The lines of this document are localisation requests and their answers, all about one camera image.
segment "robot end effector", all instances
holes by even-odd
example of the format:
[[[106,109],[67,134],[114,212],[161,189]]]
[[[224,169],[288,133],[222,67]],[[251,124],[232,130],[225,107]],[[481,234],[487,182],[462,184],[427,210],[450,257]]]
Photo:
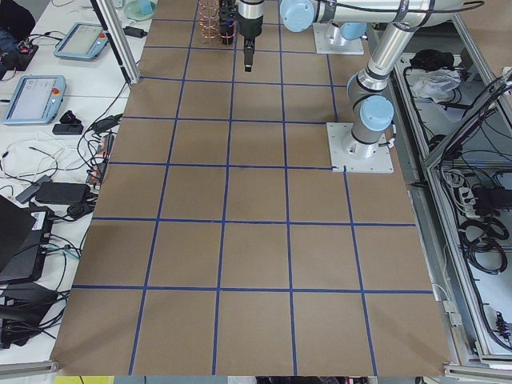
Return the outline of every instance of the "robot end effector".
[[[239,0],[237,20],[238,32],[244,37],[245,71],[251,72],[256,37],[262,34],[263,0]]]

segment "power adapter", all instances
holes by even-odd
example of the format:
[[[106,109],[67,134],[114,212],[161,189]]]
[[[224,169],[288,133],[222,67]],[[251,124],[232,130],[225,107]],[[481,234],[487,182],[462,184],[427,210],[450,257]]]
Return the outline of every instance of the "power adapter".
[[[125,31],[126,36],[131,36],[133,38],[144,38],[147,36],[147,32],[141,28],[135,28],[134,26],[125,26],[123,30]]]
[[[83,218],[85,215],[90,214],[94,211],[94,207],[87,204],[86,202],[80,202],[79,204],[73,204],[68,206],[67,215],[73,220]]]
[[[121,117],[122,114],[116,114],[115,116],[111,115],[98,120],[90,127],[96,134],[102,134],[103,132],[107,132],[109,129],[117,126],[119,124],[119,120],[121,120]]]

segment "white table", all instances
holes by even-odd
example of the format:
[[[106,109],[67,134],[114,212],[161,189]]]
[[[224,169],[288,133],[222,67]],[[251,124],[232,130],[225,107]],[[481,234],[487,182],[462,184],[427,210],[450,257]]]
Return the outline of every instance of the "white table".
[[[136,26],[146,31],[150,27],[150,20],[144,22],[128,20],[122,10],[118,10],[118,16],[123,25]],[[50,3],[39,19],[33,33],[44,34],[52,30],[67,33],[76,22],[99,23],[93,10],[91,8],[81,8],[78,2],[60,7],[53,6]],[[52,34],[52,36],[62,37],[60,34]],[[139,60],[146,38],[130,36],[126,38],[135,61]],[[39,45],[39,50],[27,70],[17,72],[11,80],[0,82],[0,94],[12,94],[20,77],[28,74],[61,74],[66,78],[66,96],[114,97],[125,81],[110,45],[107,45],[93,61],[83,62],[56,58],[54,56],[56,40],[38,38],[34,43]],[[12,74],[12,71],[7,72],[4,79],[10,78]],[[122,96],[128,97],[128,94],[129,90],[125,90]]]
[[[121,19],[124,18],[121,11],[118,14]],[[124,19],[123,25],[127,25],[129,22],[126,21],[126,18]],[[50,3],[33,32],[40,34],[50,30],[67,32],[75,22],[98,22],[98,19],[91,8],[81,8],[78,2],[72,2],[62,7],[55,7]],[[150,21],[130,24],[148,30]],[[128,37],[128,41],[135,60],[139,60],[145,39]],[[84,127],[88,127],[112,103],[114,97],[119,93],[124,84],[124,78],[111,47],[107,46],[100,56],[92,62],[79,62],[56,58],[53,55],[54,41],[52,40],[41,38],[36,40],[36,42],[40,45],[39,51],[34,56],[28,70],[16,73],[12,80],[1,82],[0,98],[9,98],[18,84],[19,78],[24,74],[61,74],[66,78],[67,88],[55,121],[67,110],[72,110],[82,120]],[[5,78],[9,78],[12,74],[13,72],[8,72]],[[106,114],[107,116],[110,114],[120,114],[124,111],[129,92],[130,90],[127,87]],[[5,114],[6,109],[7,104],[0,104],[0,116]],[[54,123],[41,126],[5,126],[0,124],[0,153],[3,154],[9,145],[16,143],[15,146],[10,147],[12,153],[4,159],[4,166],[8,169],[8,172],[18,174],[26,170],[34,170],[38,166],[42,155],[29,150],[28,146],[34,146],[50,153],[54,153],[60,146],[65,146],[67,149],[59,159],[59,168],[64,168],[72,163],[74,166],[77,166],[81,163],[79,161],[74,162],[78,160],[75,149],[79,136],[52,135],[51,130]],[[41,141],[28,142],[27,140],[36,138],[37,132],[40,133]],[[82,142],[81,148],[85,153],[85,142]],[[84,182],[86,176],[86,167],[83,166],[78,170],[59,171],[52,179],[55,182]],[[11,185],[14,188],[14,196],[27,187],[27,185],[11,179],[0,178],[0,187],[7,185]],[[10,188],[5,188],[0,191],[0,194],[10,197],[11,190]],[[64,214],[66,206],[50,206],[50,208],[55,210],[56,214]],[[90,224],[91,216],[88,215],[76,222],[56,222],[52,233],[61,235],[76,246],[79,246]],[[64,242],[56,238],[51,240],[56,244],[64,244]],[[60,290],[71,288],[77,266],[78,260],[67,257],[66,273],[59,288]],[[64,257],[62,254],[55,253],[47,256],[42,277],[36,283],[46,288],[54,289],[61,279],[63,267]],[[46,318],[52,318],[61,308],[61,303],[53,306]],[[58,326],[52,328],[50,333],[57,335]],[[53,347],[54,340],[44,334],[40,334],[31,338],[23,347],[12,345],[8,350],[0,350],[0,365],[46,361],[50,358]]]

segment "plastic bag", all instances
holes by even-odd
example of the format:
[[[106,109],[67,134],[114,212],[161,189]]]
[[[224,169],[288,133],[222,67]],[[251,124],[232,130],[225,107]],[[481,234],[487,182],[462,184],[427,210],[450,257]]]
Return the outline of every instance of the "plastic bag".
[[[456,70],[435,70],[423,75],[413,85],[413,95],[417,98],[431,98],[434,102],[448,102],[454,98],[453,90],[461,83]]]

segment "metal mounting plate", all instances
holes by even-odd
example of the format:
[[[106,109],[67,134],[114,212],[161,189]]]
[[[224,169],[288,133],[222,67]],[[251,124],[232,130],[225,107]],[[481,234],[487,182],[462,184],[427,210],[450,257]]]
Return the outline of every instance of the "metal mounting plate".
[[[318,22],[313,24],[314,42],[317,47],[317,54],[365,54],[360,38],[349,41],[344,46],[333,46],[329,44],[326,39],[326,32],[329,26],[329,24],[320,24]]]
[[[352,129],[352,125],[348,122],[327,123],[330,164],[333,167],[333,172],[343,172],[346,168],[346,171],[351,173],[392,174],[393,163],[390,149],[387,146],[380,146],[374,156],[367,160],[354,159],[342,149],[342,138],[347,131]],[[378,142],[386,142],[386,136],[383,134]]]

